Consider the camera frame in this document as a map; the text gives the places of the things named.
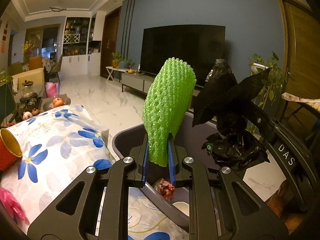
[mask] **ceiling light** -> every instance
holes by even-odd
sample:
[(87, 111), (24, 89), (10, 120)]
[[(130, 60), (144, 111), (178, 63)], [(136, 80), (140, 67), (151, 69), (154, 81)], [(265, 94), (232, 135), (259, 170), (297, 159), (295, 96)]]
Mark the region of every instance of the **ceiling light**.
[(54, 7), (49, 7), (53, 12), (62, 12), (65, 11), (66, 9), (61, 7), (61, 6), (54, 6)]
[(55, 6), (55, 7), (49, 7), (53, 12), (61, 12), (66, 10), (65, 8), (62, 8), (60, 6)]

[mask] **black plastic bag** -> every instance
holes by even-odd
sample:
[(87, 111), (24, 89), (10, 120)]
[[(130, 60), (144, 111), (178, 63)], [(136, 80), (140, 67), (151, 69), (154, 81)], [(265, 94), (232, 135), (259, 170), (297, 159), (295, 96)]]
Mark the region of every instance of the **black plastic bag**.
[(243, 171), (263, 162), (270, 162), (265, 147), (248, 131), (242, 135), (222, 138), (219, 133), (210, 135), (203, 144), (219, 166), (228, 166), (235, 172)]
[(259, 94), (269, 72), (267, 69), (238, 84), (228, 63), (219, 59), (209, 73), (195, 100), (192, 126), (216, 116), (219, 133), (209, 136), (202, 147), (216, 164), (238, 172), (269, 162), (265, 147), (246, 130), (248, 120), (239, 113), (241, 104)]

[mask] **foam fruit sleeve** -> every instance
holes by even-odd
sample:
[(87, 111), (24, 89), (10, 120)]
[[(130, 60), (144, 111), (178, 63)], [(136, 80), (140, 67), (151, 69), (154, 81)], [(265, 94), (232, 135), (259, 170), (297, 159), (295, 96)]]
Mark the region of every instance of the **foam fruit sleeve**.
[(174, 57), (166, 60), (150, 86), (143, 106), (149, 161), (167, 166), (169, 133), (175, 138), (195, 85), (196, 76), (190, 65)]

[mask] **trash bin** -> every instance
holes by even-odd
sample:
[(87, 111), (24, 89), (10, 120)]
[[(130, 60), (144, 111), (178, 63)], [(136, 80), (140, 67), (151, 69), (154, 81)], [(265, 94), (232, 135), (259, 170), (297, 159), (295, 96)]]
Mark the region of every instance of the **trash bin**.
[[(206, 138), (218, 132), (216, 125), (212, 122), (207, 122), (192, 127), (192, 119), (193, 114), (186, 112), (174, 140), (175, 145), (184, 147), (190, 157), (200, 160), (206, 167), (218, 170), (219, 166), (215, 164), (213, 158), (207, 154), (205, 149), (201, 149), (203, 143), (206, 142)], [(143, 124), (121, 131), (113, 138), (112, 148), (120, 158), (127, 157), (133, 147), (142, 145), (145, 133), (146, 130)], [(164, 170), (165, 168), (149, 163), (147, 183), (141, 191), (169, 219), (189, 231), (189, 216), (173, 205), (176, 202), (189, 204), (188, 188), (177, 188), (168, 201), (151, 186), (158, 179), (169, 180), (169, 177), (166, 177), (169, 172)]]

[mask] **orange chair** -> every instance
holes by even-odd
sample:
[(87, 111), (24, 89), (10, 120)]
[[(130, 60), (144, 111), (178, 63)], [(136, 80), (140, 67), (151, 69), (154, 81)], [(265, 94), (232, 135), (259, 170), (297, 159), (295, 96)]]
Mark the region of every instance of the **orange chair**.
[(41, 56), (36, 56), (30, 58), (29, 61), (29, 70), (34, 70), (42, 67), (42, 58)]

